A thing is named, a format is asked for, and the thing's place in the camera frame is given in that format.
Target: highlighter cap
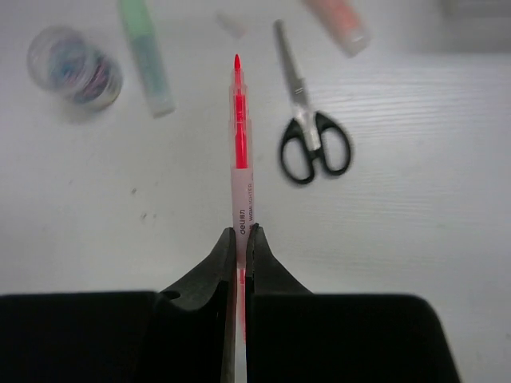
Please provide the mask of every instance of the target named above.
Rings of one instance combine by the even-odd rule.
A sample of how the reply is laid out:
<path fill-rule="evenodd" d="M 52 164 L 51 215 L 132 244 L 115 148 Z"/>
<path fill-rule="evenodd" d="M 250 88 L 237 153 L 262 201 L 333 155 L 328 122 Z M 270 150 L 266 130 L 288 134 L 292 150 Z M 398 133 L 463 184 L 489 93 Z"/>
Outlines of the highlighter cap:
<path fill-rule="evenodd" d="M 119 9 L 130 38 L 154 34 L 153 22 L 144 0 L 119 0 Z"/>

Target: black scissors handle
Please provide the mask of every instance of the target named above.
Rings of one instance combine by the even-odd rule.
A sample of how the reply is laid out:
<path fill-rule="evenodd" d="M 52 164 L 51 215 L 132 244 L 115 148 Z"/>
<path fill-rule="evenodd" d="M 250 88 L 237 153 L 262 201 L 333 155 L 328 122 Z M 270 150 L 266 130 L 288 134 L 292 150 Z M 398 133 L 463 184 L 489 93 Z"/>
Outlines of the black scissors handle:
<path fill-rule="evenodd" d="M 315 123 L 316 128 L 318 129 L 319 139 L 321 142 L 321 146 L 319 149 L 315 151 L 309 151 L 307 148 L 307 143 L 305 141 L 305 137 L 303 135 L 302 128 L 300 124 L 295 119 L 292 119 L 289 125 L 287 126 L 282 140 L 280 141 L 280 167 L 282 168 L 286 177 L 292 182 L 300 185 L 306 185 L 312 182 L 315 178 L 315 170 L 314 170 L 314 161 L 319 158 L 321 165 L 323 167 L 323 171 L 327 173 L 329 176 L 339 177 L 344 174 L 351 164 L 351 143 L 348 135 L 345 133 L 342 125 L 337 124 L 329 117 L 325 116 L 322 113 L 317 112 L 315 114 Z M 334 134 L 339 136 L 341 142 L 344 146 L 344 161 L 338 166 L 335 167 L 328 160 L 328 155 L 325 153 L 325 145 L 323 143 L 323 134 L 327 131 L 332 131 Z M 293 172 L 287 166 L 286 160 L 284 158 L 284 151 L 286 145 L 289 144 L 292 140 L 298 140 L 299 146 L 302 149 L 302 153 L 305 157 L 305 163 L 307 164 L 307 176 L 304 178 L 296 177 Z"/>

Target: orange highlighter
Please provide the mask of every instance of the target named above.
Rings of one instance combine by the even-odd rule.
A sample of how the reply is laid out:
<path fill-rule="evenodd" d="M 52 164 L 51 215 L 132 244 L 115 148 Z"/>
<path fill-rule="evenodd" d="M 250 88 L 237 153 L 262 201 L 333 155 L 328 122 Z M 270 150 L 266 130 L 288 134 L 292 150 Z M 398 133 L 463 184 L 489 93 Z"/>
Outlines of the orange highlighter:
<path fill-rule="evenodd" d="M 348 0 L 303 0 L 350 56 L 364 50 L 370 36 Z"/>

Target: green highlighter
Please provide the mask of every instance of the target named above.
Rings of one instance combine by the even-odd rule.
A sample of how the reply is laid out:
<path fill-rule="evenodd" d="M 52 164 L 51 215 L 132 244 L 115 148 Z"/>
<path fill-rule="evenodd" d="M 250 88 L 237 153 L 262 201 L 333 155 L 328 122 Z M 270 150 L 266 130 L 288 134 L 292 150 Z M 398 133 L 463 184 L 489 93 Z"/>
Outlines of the green highlighter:
<path fill-rule="evenodd" d="M 144 0 L 119 0 L 119 10 L 151 113 L 158 117 L 173 112 L 176 106 Z"/>

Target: highlighter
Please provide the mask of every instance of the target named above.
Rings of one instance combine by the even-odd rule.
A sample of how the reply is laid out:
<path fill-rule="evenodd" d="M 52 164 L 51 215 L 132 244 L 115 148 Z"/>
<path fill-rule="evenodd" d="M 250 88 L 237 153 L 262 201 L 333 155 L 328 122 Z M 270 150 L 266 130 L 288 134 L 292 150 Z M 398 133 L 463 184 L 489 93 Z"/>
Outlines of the highlighter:
<path fill-rule="evenodd" d="M 173 112 L 176 106 L 144 0 L 119 0 L 119 11 L 153 117 Z"/>
<path fill-rule="evenodd" d="M 303 0 L 349 56 L 364 50 L 369 33 L 348 0 Z"/>

